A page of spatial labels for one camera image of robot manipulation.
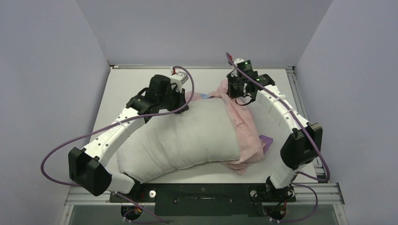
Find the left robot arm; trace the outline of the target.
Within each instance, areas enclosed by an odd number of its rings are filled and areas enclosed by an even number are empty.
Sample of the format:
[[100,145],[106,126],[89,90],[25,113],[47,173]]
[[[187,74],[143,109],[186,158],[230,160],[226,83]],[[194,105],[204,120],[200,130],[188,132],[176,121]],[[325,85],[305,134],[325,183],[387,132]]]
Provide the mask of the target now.
[[183,85],[189,79],[184,72],[174,73],[171,77],[154,75],[149,86],[127,102],[112,128],[84,147],[70,150],[69,177],[93,196],[116,191],[129,202],[137,200],[140,189],[134,185],[134,179],[122,173],[111,173],[106,166],[122,144],[145,125],[152,114],[160,110],[176,113],[188,110]]

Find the white pillow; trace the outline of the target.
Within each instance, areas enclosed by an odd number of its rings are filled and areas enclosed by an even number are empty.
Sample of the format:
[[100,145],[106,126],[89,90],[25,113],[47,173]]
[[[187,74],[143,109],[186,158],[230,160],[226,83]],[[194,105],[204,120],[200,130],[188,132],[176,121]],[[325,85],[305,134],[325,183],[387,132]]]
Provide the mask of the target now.
[[119,172],[141,183],[174,170],[240,159],[237,133],[220,98],[191,101],[181,114],[152,117],[116,153]]

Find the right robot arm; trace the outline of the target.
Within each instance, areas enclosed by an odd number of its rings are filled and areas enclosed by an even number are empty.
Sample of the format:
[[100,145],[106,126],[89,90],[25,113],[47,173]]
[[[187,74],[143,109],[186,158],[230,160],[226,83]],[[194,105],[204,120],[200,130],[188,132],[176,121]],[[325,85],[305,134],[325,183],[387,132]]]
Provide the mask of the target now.
[[250,97],[250,103],[258,102],[287,135],[280,150],[281,162],[267,178],[265,190],[257,193],[267,201],[284,202],[294,196],[291,183],[299,172],[318,157],[322,127],[301,116],[269,75],[253,70],[250,60],[229,58],[229,64],[233,70],[227,74],[228,96]]

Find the purple Elsa print pillowcase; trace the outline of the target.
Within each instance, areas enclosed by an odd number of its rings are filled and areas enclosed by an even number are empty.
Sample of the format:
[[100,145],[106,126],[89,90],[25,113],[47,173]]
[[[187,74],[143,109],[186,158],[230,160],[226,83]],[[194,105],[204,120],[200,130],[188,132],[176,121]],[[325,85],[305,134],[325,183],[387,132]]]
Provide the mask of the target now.
[[203,100],[209,98],[220,98],[226,105],[227,115],[231,121],[236,133],[237,143],[240,149],[240,159],[234,161],[226,161],[222,164],[237,174],[242,175],[247,168],[261,160],[269,147],[272,145],[274,139],[265,135],[259,135],[255,126],[252,114],[246,106],[241,106],[241,100],[236,103],[227,95],[228,82],[223,80],[220,86],[209,94],[202,94],[199,92],[186,92],[185,99],[188,100],[193,96],[192,100]]

